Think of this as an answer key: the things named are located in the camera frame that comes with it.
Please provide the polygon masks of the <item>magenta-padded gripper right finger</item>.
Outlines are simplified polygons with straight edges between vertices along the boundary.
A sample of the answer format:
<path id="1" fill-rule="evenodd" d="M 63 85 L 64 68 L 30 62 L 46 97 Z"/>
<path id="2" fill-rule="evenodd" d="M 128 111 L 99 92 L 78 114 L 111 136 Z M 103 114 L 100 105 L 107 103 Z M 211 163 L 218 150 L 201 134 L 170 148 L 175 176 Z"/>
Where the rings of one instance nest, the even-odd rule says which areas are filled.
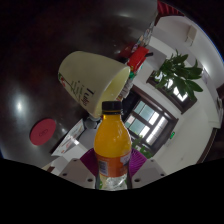
<path id="1" fill-rule="evenodd" d="M 154 158 L 147 159 L 138 150 L 133 149 L 129 161 L 127 186 L 129 189 L 144 187 L 166 176 Z"/>

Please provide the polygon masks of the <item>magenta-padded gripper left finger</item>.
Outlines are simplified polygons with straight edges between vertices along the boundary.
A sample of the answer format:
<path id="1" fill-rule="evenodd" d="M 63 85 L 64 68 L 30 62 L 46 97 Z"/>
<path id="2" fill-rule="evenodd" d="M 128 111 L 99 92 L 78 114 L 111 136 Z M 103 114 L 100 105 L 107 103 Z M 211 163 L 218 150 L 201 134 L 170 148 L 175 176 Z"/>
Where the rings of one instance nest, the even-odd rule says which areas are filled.
<path id="1" fill-rule="evenodd" d="M 88 150 L 80 159 L 72 158 L 59 176 L 78 186 L 98 189 L 100 180 L 94 149 Z"/>

